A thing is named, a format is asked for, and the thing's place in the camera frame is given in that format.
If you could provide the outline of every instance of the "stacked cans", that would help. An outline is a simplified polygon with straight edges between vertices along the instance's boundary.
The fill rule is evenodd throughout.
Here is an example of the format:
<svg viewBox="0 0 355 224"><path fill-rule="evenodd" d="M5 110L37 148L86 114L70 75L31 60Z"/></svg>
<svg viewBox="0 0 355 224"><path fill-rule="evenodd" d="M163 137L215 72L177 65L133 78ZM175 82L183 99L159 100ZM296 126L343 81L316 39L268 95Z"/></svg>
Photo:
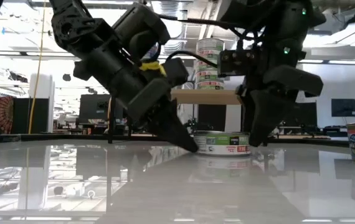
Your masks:
<svg viewBox="0 0 355 224"><path fill-rule="evenodd" d="M219 53L224 50L225 43L219 39L207 38L197 42L196 54L207 60L217 63ZM196 89L198 90L223 90L224 81L217 76L217 68L196 60Z"/></svg>

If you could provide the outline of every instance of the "wall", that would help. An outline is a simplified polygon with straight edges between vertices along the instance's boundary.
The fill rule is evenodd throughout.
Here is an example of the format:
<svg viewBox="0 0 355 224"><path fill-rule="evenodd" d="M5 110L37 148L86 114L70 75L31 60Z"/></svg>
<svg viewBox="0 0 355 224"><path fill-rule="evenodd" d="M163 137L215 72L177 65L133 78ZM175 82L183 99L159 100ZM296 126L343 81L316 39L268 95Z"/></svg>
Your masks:
<svg viewBox="0 0 355 224"><path fill-rule="evenodd" d="M319 75L324 83L321 96L305 98L303 93L297 102L312 102L316 100L318 126L345 125L355 123L355 118L334 118L331 116L332 98L355 99L355 65L300 65L298 68Z"/></svg>

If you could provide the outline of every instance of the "glossy table surface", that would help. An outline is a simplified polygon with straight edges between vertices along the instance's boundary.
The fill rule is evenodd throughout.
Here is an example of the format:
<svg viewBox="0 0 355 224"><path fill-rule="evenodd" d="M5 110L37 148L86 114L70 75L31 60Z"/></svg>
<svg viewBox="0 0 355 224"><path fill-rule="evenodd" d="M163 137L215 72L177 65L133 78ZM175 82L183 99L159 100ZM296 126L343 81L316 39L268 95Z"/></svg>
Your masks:
<svg viewBox="0 0 355 224"><path fill-rule="evenodd" d="M306 222L355 223L348 149L207 157L163 142L0 143L0 223Z"/></svg>

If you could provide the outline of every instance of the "wooden shelf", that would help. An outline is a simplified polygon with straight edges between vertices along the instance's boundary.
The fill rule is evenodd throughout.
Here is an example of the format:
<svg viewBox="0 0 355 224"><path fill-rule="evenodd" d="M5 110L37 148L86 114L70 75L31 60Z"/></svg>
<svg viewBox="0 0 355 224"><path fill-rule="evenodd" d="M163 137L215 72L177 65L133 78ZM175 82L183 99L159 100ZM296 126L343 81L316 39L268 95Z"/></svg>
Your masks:
<svg viewBox="0 0 355 224"><path fill-rule="evenodd" d="M202 105L239 105L234 90L172 90L177 103Z"/></svg>

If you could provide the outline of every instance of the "yellow tape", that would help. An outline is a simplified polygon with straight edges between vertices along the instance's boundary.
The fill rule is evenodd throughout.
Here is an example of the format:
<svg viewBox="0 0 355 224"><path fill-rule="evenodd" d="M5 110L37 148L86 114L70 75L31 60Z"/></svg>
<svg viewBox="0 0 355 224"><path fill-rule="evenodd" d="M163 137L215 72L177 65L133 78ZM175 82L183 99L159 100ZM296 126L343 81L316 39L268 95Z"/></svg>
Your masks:
<svg viewBox="0 0 355 224"><path fill-rule="evenodd" d="M163 76L166 77L165 69L159 62L150 62L150 63L142 63L140 66L140 70L147 71L147 70L159 70Z"/></svg>

